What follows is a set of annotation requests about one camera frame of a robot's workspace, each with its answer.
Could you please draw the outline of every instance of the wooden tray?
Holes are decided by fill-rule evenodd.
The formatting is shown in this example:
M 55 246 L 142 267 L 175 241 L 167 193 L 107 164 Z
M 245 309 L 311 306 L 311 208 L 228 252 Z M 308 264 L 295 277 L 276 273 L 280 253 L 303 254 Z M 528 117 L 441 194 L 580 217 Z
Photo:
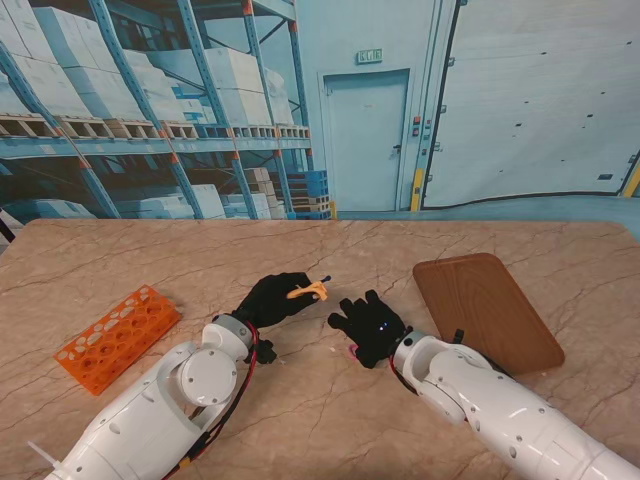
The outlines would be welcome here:
M 486 355 L 511 375 L 558 367 L 564 352 L 498 257 L 477 253 L 417 264 L 418 284 L 440 336 Z

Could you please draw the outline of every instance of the gray door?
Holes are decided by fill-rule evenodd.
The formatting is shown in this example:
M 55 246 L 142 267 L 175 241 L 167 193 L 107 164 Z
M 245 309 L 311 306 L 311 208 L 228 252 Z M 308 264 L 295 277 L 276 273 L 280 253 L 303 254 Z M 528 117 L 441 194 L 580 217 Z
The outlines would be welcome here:
M 408 70 L 325 77 L 338 210 L 395 210 L 408 80 Z

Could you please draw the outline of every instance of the exit sign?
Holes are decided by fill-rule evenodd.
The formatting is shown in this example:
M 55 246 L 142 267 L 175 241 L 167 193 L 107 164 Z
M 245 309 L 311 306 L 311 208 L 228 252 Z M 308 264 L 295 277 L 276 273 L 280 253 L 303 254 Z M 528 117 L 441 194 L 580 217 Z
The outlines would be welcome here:
M 372 48 L 370 50 L 360 50 L 356 54 L 356 63 L 362 65 L 363 63 L 378 63 L 382 61 L 382 49 Z

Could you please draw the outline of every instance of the marble table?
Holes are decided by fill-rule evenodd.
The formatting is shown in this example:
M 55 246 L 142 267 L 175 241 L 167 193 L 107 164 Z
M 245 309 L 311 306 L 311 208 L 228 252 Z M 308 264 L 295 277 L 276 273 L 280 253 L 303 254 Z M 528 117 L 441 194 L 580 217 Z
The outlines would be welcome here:
M 640 245 L 606 223 L 39 220 L 0 256 L 0 480 L 40 479 L 32 440 L 62 459 L 93 417 L 172 345 L 199 340 L 269 273 L 330 274 L 329 301 L 265 330 L 237 413 L 176 480 L 516 479 L 466 426 L 411 396 L 386 365 L 361 368 L 326 323 L 345 296 L 375 288 L 436 333 L 411 276 L 434 258 L 490 252 L 566 353 L 519 380 L 640 465 Z M 143 283 L 181 320 L 99 397 L 52 358 Z

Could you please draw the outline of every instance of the black gloved hand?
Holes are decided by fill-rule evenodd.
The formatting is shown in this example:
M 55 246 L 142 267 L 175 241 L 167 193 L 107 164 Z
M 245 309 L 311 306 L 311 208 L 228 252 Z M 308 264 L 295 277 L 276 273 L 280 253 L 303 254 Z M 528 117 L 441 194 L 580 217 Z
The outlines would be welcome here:
M 378 297 L 374 290 L 364 294 L 354 303 L 348 298 L 340 302 L 346 318 L 338 313 L 329 316 L 329 326 L 342 330 L 356 342 L 356 357 L 366 368 L 373 368 L 378 361 L 389 356 L 391 347 L 405 333 L 400 317 Z
M 256 328 L 270 327 L 317 301 L 312 293 L 287 298 L 287 293 L 309 285 L 309 277 L 302 272 L 268 275 L 255 284 L 231 315 L 251 322 Z

